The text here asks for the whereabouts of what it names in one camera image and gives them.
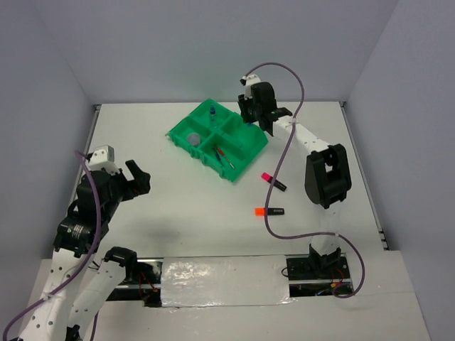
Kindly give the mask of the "small blue-capped bottle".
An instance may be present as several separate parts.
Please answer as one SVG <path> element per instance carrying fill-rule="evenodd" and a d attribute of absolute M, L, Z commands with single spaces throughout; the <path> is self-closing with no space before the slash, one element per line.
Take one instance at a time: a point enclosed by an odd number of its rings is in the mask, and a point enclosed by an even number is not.
<path fill-rule="evenodd" d="M 209 121 L 212 127 L 216 127 L 218 124 L 217 112 L 215 106 L 212 104 L 209 109 Z"/>

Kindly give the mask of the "red gel pen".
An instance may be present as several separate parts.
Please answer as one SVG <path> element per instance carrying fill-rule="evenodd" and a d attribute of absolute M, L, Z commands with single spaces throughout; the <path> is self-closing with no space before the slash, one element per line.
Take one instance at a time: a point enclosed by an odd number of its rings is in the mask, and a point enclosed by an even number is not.
<path fill-rule="evenodd" d="M 225 156 L 225 153 L 216 145 L 214 145 L 215 147 L 215 150 L 224 158 L 227 160 L 226 156 Z"/>

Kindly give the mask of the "clear tub of paperclips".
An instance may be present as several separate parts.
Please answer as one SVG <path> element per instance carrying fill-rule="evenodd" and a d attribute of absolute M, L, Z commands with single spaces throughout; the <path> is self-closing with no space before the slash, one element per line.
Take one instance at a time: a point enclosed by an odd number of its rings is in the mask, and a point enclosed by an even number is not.
<path fill-rule="evenodd" d="M 189 133 L 186 137 L 186 140 L 191 146 L 195 148 L 197 148 L 201 143 L 201 137 L 196 132 Z"/>

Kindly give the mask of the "pink highlighter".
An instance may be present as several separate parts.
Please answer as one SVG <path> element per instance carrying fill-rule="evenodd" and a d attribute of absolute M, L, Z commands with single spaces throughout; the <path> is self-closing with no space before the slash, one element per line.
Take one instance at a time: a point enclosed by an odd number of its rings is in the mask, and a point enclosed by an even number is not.
<path fill-rule="evenodd" d="M 285 184 L 283 184 L 279 180 L 276 180 L 275 177 L 266 172 L 263 172 L 261 174 L 261 178 L 282 192 L 285 192 L 287 190 L 287 186 L 285 186 Z"/>

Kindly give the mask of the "orange highlighter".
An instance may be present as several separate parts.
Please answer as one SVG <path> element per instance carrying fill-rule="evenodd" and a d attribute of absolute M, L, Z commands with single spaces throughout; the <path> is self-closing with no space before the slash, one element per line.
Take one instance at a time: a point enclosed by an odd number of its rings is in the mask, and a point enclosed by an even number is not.
<path fill-rule="evenodd" d="M 265 215 L 284 215 L 285 211 L 284 208 L 280 207 L 256 207 L 255 208 L 255 216 L 257 217 L 264 217 Z"/>

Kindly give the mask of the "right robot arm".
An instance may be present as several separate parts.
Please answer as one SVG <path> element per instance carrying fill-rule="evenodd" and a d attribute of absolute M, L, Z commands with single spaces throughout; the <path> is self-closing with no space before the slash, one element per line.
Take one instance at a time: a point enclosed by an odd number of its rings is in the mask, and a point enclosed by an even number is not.
<path fill-rule="evenodd" d="M 311 237 L 309 270 L 315 277 L 325 278 L 341 258 L 341 203 L 352 187 L 346 148 L 320 139 L 300 124 L 290 110 L 279 108 L 270 83 L 256 75 L 244 76 L 240 82 L 245 87 L 237 101 L 243 121 L 257 122 L 269 135 L 283 138 L 286 147 L 295 144 L 306 159 L 305 193 L 319 206 L 319 232 Z"/>

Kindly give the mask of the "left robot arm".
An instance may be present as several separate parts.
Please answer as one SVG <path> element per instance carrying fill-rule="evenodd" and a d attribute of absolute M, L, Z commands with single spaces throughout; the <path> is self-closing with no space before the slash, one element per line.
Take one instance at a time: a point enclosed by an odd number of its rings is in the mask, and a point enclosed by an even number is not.
<path fill-rule="evenodd" d="M 95 335 L 101 307 L 114 288 L 131 283 L 139 275 L 137 253 L 112 247 L 95 269 L 92 280 L 82 287 L 102 238 L 120 203 L 149 193 L 151 176 L 133 160 L 126 162 L 132 174 L 122 170 L 89 166 L 81 160 L 84 174 L 76 187 L 76 198 L 57 228 L 53 257 L 40 298 L 6 326 L 9 329 L 25 315 L 30 316 L 18 340 L 83 340 Z"/>

